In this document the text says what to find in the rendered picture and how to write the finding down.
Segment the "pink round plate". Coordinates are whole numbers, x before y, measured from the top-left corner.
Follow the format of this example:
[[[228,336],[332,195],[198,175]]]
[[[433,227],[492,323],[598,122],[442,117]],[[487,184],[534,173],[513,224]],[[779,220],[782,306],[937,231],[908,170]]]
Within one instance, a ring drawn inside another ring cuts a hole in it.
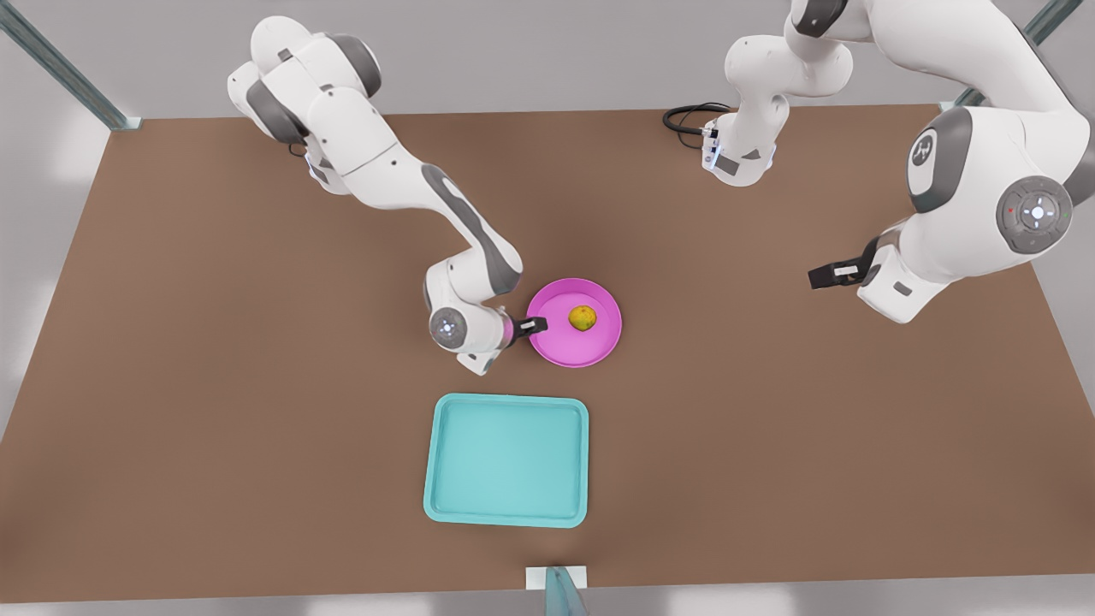
[[[548,321],[548,330],[532,335],[537,353],[566,368],[592,367],[616,347],[622,313],[612,293],[586,278],[562,278],[532,297],[525,316]]]

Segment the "teal rectangular tray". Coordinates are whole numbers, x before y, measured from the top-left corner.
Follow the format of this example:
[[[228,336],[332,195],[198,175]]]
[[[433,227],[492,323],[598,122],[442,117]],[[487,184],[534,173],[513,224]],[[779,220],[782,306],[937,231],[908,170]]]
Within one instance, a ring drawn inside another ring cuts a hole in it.
[[[583,400],[445,394],[435,402],[423,510],[435,522],[575,528],[589,501]]]

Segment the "silver frame post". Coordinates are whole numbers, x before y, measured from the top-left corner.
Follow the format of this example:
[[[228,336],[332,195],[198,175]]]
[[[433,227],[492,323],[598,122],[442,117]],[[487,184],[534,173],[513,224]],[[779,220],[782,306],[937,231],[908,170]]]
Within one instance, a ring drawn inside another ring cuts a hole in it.
[[[588,588],[587,566],[525,568],[525,588],[544,591],[544,616],[589,616],[580,595]]]
[[[140,117],[126,116],[82,74],[64,53],[25,18],[10,0],[0,0],[0,31],[50,74],[74,100],[93,113],[112,132],[138,130]]]
[[[938,75],[980,92],[998,109],[1075,111],[1026,34],[991,0],[943,0],[948,15]]]

